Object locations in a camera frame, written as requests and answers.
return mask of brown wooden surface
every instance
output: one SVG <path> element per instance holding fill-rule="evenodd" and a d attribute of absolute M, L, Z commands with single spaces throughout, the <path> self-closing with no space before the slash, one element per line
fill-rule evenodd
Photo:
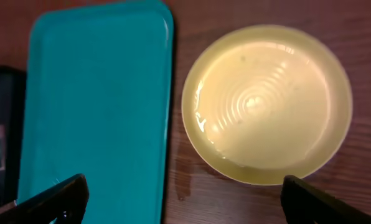
<path fill-rule="evenodd" d="M 0 0 L 0 64 L 25 69 L 31 24 L 44 11 L 91 0 Z M 171 0 L 176 20 L 172 133 L 166 223 L 285 223 L 280 187 L 254 187 L 211 169 L 194 151 L 181 120 L 181 91 L 200 53 L 227 32 L 281 24 L 325 43 L 345 67 L 354 115 L 336 156 L 306 178 L 371 215 L 371 0 Z"/>

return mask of rectangular tray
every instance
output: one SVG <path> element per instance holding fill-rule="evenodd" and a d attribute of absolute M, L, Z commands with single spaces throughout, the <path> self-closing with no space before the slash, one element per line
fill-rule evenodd
<path fill-rule="evenodd" d="M 83 223 L 160 222 L 172 36 L 158 1 L 51 12 L 35 23 L 19 202 L 83 173 Z"/>

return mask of glossy surface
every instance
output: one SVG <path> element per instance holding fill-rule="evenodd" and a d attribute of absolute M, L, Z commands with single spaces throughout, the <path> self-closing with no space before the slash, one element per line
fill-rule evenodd
<path fill-rule="evenodd" d="M 29 31 L 45 11 L 92 0 L 0 0 L 0 64 L 25 69 Z M 242 184 L 214 171 L 189 142 L 181 118 L 184 82 L 198 56 L 245 26 L 280 24 L 317 37 L 339 58 L 353 91 L 353 119 L 339 151 L 305 180 L 371 215 L 371 0 L 168 0 L 177 53 L 164 223 L 285 224 L 280 186 Z"/>
<path fill-rule="evenodd" d="M 185 129 L 201 157 L 258 185 L 320 168 L 343 141 L 351 111 L 350 84 L 335 56 L 281 26 L 246 27 L 214 42 L 182 94 Z"/>
<path fill-rule="evenodd" d="M 35 23 L 19 203 L 82 173 L 82 223 L 160 223 L 172 33 L 157 2 L 51 12 Z"/>

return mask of concentric ring pattern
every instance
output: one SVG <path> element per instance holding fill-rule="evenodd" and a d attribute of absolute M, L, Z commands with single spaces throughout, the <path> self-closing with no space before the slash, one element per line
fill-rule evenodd
<path fill-rule="evenodd" d="M 231 48 L 195 87 L 195 123 L 240 166 L 280 169 L 309 155 L 330 119 L 330 94 L 308 54 L 276 42 Z"/>

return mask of round plate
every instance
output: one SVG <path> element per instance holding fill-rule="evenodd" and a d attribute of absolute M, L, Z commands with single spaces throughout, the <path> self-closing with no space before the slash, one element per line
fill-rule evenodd
<path fill-rule="evenodd" d="M 247 27 L 214 42 L 182 94 L 185 130 L 199 155 L 256 185 L 318 170 L 338 150 L 351 116 L 338 59 L 310 35 L 281 26 Z"/>

